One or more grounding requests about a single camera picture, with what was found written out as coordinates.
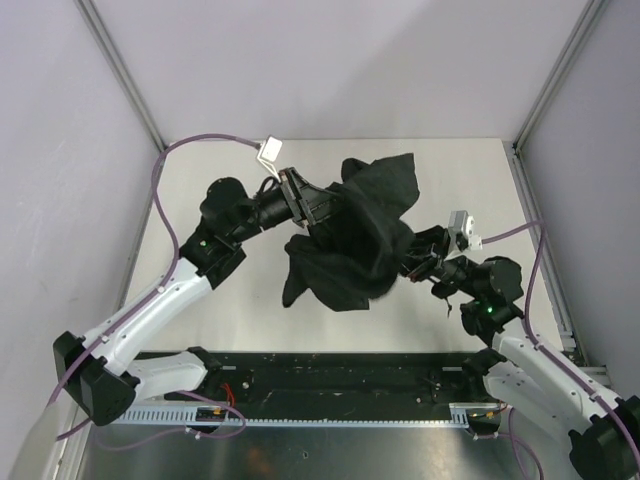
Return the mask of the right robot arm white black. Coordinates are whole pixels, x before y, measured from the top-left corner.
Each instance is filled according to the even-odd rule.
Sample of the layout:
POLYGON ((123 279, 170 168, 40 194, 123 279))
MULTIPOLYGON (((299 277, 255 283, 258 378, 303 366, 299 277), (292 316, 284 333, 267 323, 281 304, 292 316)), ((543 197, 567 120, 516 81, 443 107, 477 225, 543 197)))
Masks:
POLYGON ((468 359, 466 370, 488 395, 556 440, 581 478, 638 475, 638 396, 623 398, 599 383, 536 332, 533 287, 522 283, 520 265, 503 256, 482 263, 465 256, 481 244, 465 231, 432 227, 416 234, 401 273, 431 281, 440 299, 470 296, 460 306, 463 328, 486 347, 468 359))

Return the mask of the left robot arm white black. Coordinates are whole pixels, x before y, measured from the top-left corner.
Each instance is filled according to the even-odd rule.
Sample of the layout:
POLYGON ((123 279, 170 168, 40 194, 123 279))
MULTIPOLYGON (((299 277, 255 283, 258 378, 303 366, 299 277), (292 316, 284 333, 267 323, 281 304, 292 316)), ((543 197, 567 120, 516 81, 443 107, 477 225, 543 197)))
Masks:
POLYGON ((335 188, 322 189, 293 168, 249 196, 236 178, 213 182, 200 205, 200 222, 176 246, 168 271, 131 304, 81 336, 53 344, 58 380, 97 426, 119 419, 132 405, 166 394, 187 395, 221 365, 201 347, 141 360, 145 344, 186 307, 213 292, 244 261, 243 242, 293 221, 315 226, 338 212, 335 188))

